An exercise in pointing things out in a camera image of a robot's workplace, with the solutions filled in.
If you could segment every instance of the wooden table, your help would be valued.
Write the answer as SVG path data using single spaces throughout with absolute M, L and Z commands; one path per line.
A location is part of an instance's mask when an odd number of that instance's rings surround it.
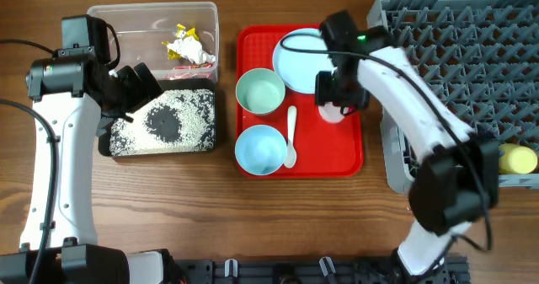
M 405 196 L 386 182 L 373 101 L 362 116 L 365 163 L 346 180 L 248 180 L 233 155 L 236 39 L 251 24 L 318 23 L 347 8 L 360 27 L 374 0 L 0 0 L 0 38 L 50 48 L 61 45 L 61 18 L 93 5 L 213 1 L 219 11 L 219 87 L 226 98 L 218 116 L 217 150 L 114 161 L 94 150 L 93 216 L 99 244 L 125 252 L 167 248 L 175 258 L 269 260 L 388 255 L 412 222 Z M 30 105 L 24 75 L 45 53 L 0 46 L 0 97 Z M 0 108 L 0 254 L 18 250 L 29 210 L 35 155 L 34 122 Z M 504 189 L 492 211 L 494 252 L 468 246 L 474 283 L 532 283 L 539 279 L 539 193 Z M 483 240 L 483 225 L 470 235 Z

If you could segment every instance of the gray dish rack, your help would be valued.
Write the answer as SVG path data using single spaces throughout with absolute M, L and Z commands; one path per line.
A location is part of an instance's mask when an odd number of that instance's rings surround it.
M 539 0 L 376 0 L 383 25 L 440 100 L 479 133 L 539 153 Z M 408 192 L 418 163 L 385 111 L 387 182 Z M 539 188 L 539 174 L 500 175 L 502 187 Z

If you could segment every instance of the plastic spoon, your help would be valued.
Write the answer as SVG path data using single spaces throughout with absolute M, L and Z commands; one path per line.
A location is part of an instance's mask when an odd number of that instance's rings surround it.
M 284 165 L 287 168 L 292 168 L 296 164 L 297 153 L 294 149 L 294 130 L 296 129 L 297 108 L 292 105 L 288 107 L 288 144 L 286 145 L 286 158 Z

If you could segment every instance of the tray of grains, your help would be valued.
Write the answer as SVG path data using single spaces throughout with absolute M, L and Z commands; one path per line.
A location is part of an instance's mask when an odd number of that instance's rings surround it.
M 215 84 L 207 78 L 159 81 L 163 94 L 118 119 L 99 137 L 105 157 L 203 153 L 216 144 Z

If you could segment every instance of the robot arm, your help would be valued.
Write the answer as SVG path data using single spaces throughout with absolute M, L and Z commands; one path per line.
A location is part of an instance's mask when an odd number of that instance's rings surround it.
M 5 283 L 26 282 L 29 273 L 37 282 L 50 283 L 160 283 L 174 274 L 166 250 L 126 256 L 97 246 L 91 191 L 93 142 L 99 122 L 102 117 L 129 120 L 127 112 L 138 110 L 162 92 L 144 63 L 109 75 L 119 59 L 110 60 L 107 29 L 115 38 L 112 26 L 101 19 L 87 15 L 63 19 L 63 48 L 52 58 L 35 61 L 26 78 L 33 109 L 50 123 L 56 137 L 56 179 L 54 186 L 49 186 L 49 138 L 36 121 L 29 216 L 20 252 L 0 256 L 0 279 Z M 46 203 L 52 188 L 50 209 Z M 47 209 L 50 224 L 44 224 Z M 45 230 L 49 236 L 41 245 Z M 56 263 L 58 255 L 60 265 Z M 36 256 L 42 257 L 39 265 Z
M 373 94 L 403 130 L 421 164 L 408 194 L 414 224 L 394 252 L 401 281 L 420 280 L 443 262 L 455 237 L 498 203 L 498 143 L 479 139 L 453 115 L 383 28 L 360 32 L 343 11 L 328 16 L 320 30 L 336 69 L 318 74 L 316 103 L 332 102 L 344 113 L 343 107 L 366 108 Z M 445 119 L 458 144 L 433 109 Z M 469 168 L 479 173 L 482 188 Z

